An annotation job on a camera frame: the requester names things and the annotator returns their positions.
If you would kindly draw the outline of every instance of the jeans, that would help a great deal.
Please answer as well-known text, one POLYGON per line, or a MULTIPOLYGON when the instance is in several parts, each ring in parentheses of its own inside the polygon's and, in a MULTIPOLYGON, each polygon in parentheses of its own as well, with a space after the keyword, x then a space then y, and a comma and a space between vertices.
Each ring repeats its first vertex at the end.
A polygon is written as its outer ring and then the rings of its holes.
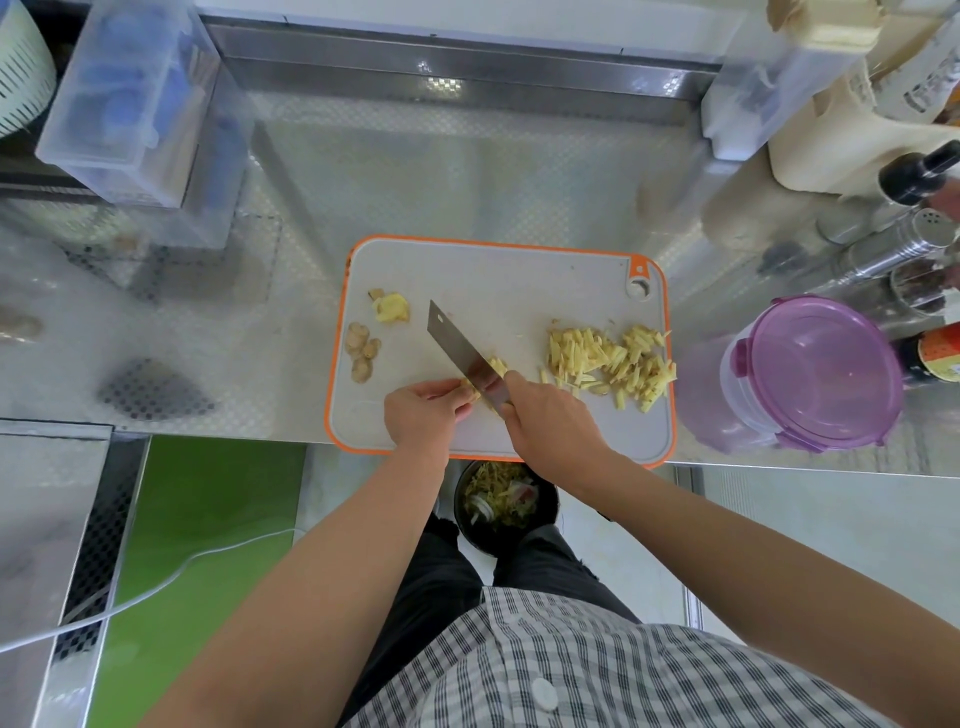
MULTIPOLYGON (((456 523, 431 514, 338 725, 350 720, 451 622, 480 604, 483 582, 457 549, 458 533, 456 523)), ((555 525, 534 529, 513 553, 501 558, 493 585, 568 596, 639 623, 577 560, 555 525)))

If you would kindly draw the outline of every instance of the bottle label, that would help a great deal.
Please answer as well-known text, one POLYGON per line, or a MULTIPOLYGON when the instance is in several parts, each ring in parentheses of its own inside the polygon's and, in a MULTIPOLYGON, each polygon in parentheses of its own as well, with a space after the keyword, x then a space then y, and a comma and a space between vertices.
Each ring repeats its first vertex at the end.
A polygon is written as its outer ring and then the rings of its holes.
POLYGON ((927 331, 917 347, 926 370, 943 381, 960 382, 960 323, 927 331))

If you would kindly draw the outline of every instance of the power cord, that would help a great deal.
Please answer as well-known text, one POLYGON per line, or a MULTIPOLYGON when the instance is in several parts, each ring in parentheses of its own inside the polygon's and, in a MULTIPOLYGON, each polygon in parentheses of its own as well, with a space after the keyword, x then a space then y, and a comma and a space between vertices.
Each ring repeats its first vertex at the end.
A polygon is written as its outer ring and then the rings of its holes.
MULTIPOLYGON (((232 546, 221 546, 219 548, 211 548, 211 549, 208 549, 207 551, 200 551, 199 553, 195 553, 193 554, 193 556, 188 557, 186 561, 180 564, 180 567, 176 571, 174 571, 172 574, 170 574, 167 578, 165 578, 163 581, 161 581, 152 589, 144 592, 142 595, 135 596, 130 601, 125 601, 122 604, 114 605, 110 609, 107 609, 105 612, 101 612, 99 615, 94 615, 93 617, 87 617, 86 619, 78 619, 77 621, 72 621, 68 624, 62 624, 59 627, 55 627, 54 629, 48 629, 46 632, 38 632, 35 635, 31 635, 30 637, 21 637, 19 640, 14 640, 12 642, 0 643, 0 654, 3 654, 4 652, 10 652, 11 650, 17 649, 18 647, 23 647, 27 644, 33 644, 33 643, 39 642, 40 640, 49 640, 51 637, 59 637, 60 635, 65 635, 67 632, 73 632, 75 629, 81 629, 82 627, 88 627, 91 624, 97 624, 98 622, 101 622, 104 619, 110 619, 111 617, 116 617, 121 612, 126 612, 131 607, 135 607, 141 601, 146 601, 151 596, 169 587, 171 584, 173 584, 175 581, 177 581, 178 578, 180 578, 183 575, 183 573, 186 571, 186 568, 190 566, 190 563, 192 561, 194 561, 195 559, 199 559, 202 556, 210 556, 215 553, 223 553, 224 551, 233 551, 235 548, 240 548, 241 546, 248 546, 249 544, 253 544, 257 541, 262 541, 263 539, 270 539, 270 538, 273 538, 274 536, 283 536, 287 533, 303 534, 304 531, 300 530, 299 528, 284 528, 282 531, 274 531, 273 533, 265 533, 262 536, 254 536, 251 539, 247 539, 246 541, 241 541, 239 544, 233 544, 232 546)), ((89 604, 92 604, 93 601, 96 600, 96 597, 99 594, 100 593, 97 593, 96 595, 87 599, 84 602, 84 604, 80 606, 83 608, 86 608, 87 606, 89 606, 89 604)), ((79 614, 80 611, 81 609, 79 607, 78 609, 71 610, 70 614, 66 615, 64 619, 69 619, 72 615, 79 614)))

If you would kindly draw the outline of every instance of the hand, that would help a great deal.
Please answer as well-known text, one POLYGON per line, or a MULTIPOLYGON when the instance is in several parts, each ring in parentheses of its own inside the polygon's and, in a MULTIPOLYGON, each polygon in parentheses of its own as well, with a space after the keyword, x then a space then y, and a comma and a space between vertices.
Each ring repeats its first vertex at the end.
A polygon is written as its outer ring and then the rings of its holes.
POLYGON ((397 449, 449 457, 456 424, 472 411, 473 389, 460 379, 422 381, 401 387, 383 402, 383 419, 397 449))
POLYGON ((517 372, 503 377, 510 404, 503 419, 516 454, 534 472, 566 491, 589 477, 591 463, 610 447, 587 406, 552 384, 534 384, 517 372))

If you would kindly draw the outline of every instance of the forearm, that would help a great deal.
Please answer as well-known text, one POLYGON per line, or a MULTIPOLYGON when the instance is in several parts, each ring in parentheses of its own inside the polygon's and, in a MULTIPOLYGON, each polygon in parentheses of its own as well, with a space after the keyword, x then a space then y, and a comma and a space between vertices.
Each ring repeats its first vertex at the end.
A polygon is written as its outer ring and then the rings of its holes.
POLYGON ((574 495, 630 531, 744 642, 903 725, 955 720, 960 631, 821 553, 619 455, 574 495))
POLYGON ((428 452, 391 456, 257 585, 141 728, 332 726, 387 617, 444 465, 445 456, 428 452))

